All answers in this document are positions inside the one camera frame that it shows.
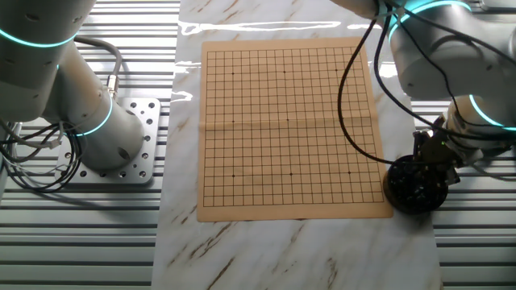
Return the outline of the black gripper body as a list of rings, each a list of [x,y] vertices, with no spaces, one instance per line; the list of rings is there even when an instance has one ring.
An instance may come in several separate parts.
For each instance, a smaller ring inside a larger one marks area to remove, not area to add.
[[[447,145],[447,135],[435,130],[425,142],[425,161],[430,164],[451,164],[458,159],[457,154]]]

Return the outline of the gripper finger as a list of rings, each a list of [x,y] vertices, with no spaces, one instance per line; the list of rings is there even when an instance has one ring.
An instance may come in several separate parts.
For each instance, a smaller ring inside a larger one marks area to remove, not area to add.
[[[414,146],[413,146],[413,160],[419,161],[420,160],[420,154],[422,150],[422,146],[424,143],[428,141],[428,133],[426,131],[415,131],[413,133],[414,137]]]
[[[444,182],[447,186],[460,183],[460,177],[456,171],[457,163],[455,161],[445,163],[444,167]]]

